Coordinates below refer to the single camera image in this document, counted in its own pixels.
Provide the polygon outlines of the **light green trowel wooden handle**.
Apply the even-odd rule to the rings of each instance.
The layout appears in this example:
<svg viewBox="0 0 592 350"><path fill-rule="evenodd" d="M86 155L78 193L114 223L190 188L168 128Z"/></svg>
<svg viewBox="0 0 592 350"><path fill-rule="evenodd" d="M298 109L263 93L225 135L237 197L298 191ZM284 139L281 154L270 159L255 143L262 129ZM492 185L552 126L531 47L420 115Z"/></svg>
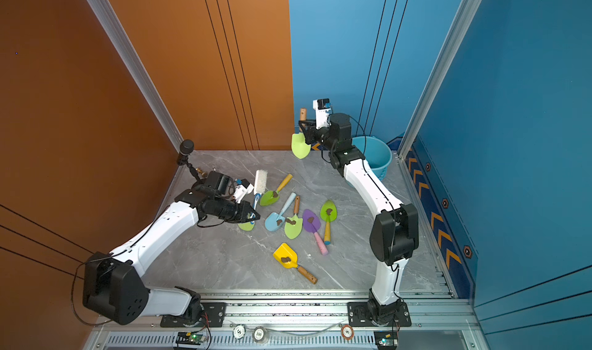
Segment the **light green trowel wooden handle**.
<svg viewBox="0 0 592 350"><path fill-rule="evenodd" d="M307 120L307 109L300 109L299 120ZM297 134L292 135L291 150L299 160L305 159L305 157L307 157L311 152L311 145L309 143L305 143L304 135L300 129Z"/></svg>

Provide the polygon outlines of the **scrub brush blue white handle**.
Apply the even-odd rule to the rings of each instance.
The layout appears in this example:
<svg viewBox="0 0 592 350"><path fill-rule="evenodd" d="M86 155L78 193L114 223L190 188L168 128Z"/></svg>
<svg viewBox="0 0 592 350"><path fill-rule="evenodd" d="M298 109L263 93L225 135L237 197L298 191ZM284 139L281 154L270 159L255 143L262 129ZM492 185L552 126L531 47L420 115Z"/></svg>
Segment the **scrub brush blue white handle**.
<svg viewBox="0 0 592 350"><path fill-rule="evenodd" d="M261 200L261 197L265 193L266 184L268 178L268 171L265 170L257 170L255 174L255 181L254 181L254 203L253 209L257 210L257 206Z"/></svg>

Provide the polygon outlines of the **green pointed shovel wooden handle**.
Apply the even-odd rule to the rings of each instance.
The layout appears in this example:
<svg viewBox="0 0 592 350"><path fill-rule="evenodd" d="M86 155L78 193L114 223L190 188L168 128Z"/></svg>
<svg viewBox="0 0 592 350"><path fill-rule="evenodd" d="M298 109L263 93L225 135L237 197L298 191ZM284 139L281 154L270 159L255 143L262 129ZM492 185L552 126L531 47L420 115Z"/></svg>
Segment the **green pointed shovel wooden handle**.
<svg viewBox="0 0 592 350"><path fill-rule="evenodd" d="M294 201L294 215L285 220L285 235L288 239L294 240L302 232L303 219L299 217L301 198L297 196Z"/></svg>

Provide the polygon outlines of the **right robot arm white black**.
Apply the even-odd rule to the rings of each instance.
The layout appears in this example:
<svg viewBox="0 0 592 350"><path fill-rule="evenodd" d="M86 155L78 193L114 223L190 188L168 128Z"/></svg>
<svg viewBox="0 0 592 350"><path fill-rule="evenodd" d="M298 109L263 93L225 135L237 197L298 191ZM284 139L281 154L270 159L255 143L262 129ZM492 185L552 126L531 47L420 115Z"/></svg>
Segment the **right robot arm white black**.
<svg viewBox="0 0 592 350"><path fill-rule="evenodd" d="M353 144L350 116L319 114L300 120L308 145L328 149L329 162L362 197L374 217L369 236L377 260L376 277L369 290L368 311L376 325L410 327L411 314L400 296L403 272L419 247L419 215L413 204L395 197L372 172L365 154Z"/></svg>

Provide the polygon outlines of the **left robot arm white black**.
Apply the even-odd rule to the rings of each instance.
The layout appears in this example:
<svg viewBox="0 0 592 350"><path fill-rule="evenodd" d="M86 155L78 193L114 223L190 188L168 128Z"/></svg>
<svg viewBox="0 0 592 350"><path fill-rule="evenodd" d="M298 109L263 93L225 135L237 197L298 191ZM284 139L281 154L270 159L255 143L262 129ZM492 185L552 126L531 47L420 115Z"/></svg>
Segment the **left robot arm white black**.
<svg viewBox="0 0 592 350"><path fill-rule="evenodd" d="M146 270L172 242L192 227L207 228L207 217L219 224L253 224L260 219L256 205L265 189L261 171L254 182L242 179L227 195L230 177L211 172L175 197L156 219L128 242L109 254L100 252L85 262L83 306L119 325L139 317L160 316L163 325L197 325L205 316L200 294L188 288L150 288L143 282Z"/></svg>

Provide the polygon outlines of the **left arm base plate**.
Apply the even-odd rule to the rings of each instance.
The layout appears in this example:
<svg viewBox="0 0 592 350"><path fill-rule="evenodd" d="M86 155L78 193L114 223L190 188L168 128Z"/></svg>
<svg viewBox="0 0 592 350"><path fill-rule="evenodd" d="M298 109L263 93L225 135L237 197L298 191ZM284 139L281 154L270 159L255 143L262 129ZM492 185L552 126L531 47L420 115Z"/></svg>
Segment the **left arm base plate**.
<svg viewBox="0 0 592 350"><path fill-rule="evenodd" d="M190 306L186 313L179 316L163 315L162 328L221 328L226 316L225 302L205 302Z"/></svg>

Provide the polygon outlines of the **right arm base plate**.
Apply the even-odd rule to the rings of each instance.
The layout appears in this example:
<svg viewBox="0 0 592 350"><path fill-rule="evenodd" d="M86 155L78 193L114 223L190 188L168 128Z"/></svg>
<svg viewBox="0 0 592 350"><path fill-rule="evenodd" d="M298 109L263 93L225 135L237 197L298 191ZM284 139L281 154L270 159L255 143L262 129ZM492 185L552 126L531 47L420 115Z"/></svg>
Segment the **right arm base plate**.
<svg viewBox="0 0 592 350"><path fill-rule="evenodd" d="M411 327L412 319L407 304L399 299L390 305L376 305L373 301L349 302L348 323L351 327Z"/></svg>

